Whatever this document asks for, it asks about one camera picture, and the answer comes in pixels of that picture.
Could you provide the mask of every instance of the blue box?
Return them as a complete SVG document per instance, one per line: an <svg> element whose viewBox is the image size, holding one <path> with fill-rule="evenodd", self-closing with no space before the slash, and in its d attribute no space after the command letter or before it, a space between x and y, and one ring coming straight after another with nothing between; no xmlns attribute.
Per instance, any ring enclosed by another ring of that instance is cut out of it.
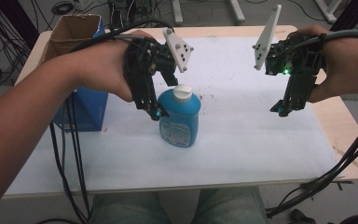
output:
<svg viewBox="0 0 358 224"><path fill-rule="evenodd" d="M103 22L98 15L62 16L45 47L42 62L69 53L71 49L85 40L102 34L104 34ZM68 97L71 110L72 99L74 99L78 131L95 132L102 129L107 97L107 92L84 87L79 87L73 93L73 97ZM67 112L63 114L62 108L54 116L53 122L66 131L71 130Z"/></svg>

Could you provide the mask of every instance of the bottle cap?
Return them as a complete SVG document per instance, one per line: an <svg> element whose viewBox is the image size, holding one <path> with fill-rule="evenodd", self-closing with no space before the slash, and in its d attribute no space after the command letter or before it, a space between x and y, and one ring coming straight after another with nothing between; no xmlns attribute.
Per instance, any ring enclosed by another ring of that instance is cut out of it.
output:
<svg viewBox="0 0 358 224"><path fill-rule="evenodd" d="M173 98L178 103L185 103L191 99L191 87L185 84L179 84L173 89Z"/></svg>

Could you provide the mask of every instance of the floor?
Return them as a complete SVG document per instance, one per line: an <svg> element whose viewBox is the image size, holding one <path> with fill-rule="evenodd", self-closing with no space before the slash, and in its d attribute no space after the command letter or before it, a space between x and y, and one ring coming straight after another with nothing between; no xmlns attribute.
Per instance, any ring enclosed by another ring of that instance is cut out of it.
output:
<svg viewBox="0 0 358 224"><path fill-rule="evenodd" d="M89 7L88 13L100 14L103 16L105 24L109 21L109 11L103 0L89 1L93 5ZM239 4L245 15L246 21L241 25L264 25L269 17L269 10L277 4L282 5L282 13L278 24L294 25L296 27L304 27L310 24L320 24L328 29L331 24L323 21L324 16L317 8L313 1L298 1L303 9L294 1L283 0L239 0ZM28 0L19 0L29 17L35 23L35 14L31 2ZM39 1L38 4L46 16L47 21L52 20L52 26L58 17L53 17L50 9L60 1ZM342 1L337 8L336 14L339 15L345 7L347 1ZM161 18L174 25L172 14L172 4L168 0L159 2ZM184 24L182 26L231 26L236 25L232 16L232 9L228 5L228 1L222 0L182 0L181 1ZM39 31L46 29L47 24L42 21L39 15ZM7 58L0 53L0 68L4 71L10 71L11 67ZM9 80L0 86L0 95L11 88ZM353 117L358 122L358 96L344 96L343 100ZM262 197L266 207L277 205L284 195L296 185L273 185L260 187ZM199 191L197 189L188 190L170 190L159 193L161 202L172 218L174 224L185 224L191 220L194 210L197 206ZM318 193L314 197L307 199L302 204L296 206L306 216L313 217L317 223L339 223L346 217L358 214L358 181L352 184L331 184L324 191ZM289 223L289 211L277 215L270 220L272 224ZM70 204L63 196L51 196L43 198L24 198L10 199L0 202L0 223L36 223L38 221L54 218L66 217L76 220L71 210Z"/></svg>

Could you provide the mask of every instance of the blue bottle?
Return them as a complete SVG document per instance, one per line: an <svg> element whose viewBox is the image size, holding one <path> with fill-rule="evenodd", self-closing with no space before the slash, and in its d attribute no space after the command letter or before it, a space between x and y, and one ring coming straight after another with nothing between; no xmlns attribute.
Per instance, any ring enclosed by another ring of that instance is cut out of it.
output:
<svg viewBox="0 0 358 224"><path fill-rule="evenodd" d="M191 147L199 129L200 99L193 94L191 87L179 84L163 92L158 102L169 114L159 120L161 137L175 146Z"/></svg>

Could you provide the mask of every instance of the pants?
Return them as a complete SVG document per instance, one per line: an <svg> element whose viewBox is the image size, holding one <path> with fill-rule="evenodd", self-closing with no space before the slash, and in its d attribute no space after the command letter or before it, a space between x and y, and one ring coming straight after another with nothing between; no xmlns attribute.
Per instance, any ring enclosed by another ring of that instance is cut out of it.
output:
<svg viewBox="0 0 358 224"><path fill-rule="evenodd" d="M94 197L92 224L169 224L156 192ZM203 189L191 224L268 223L258 188Z"/></svg>

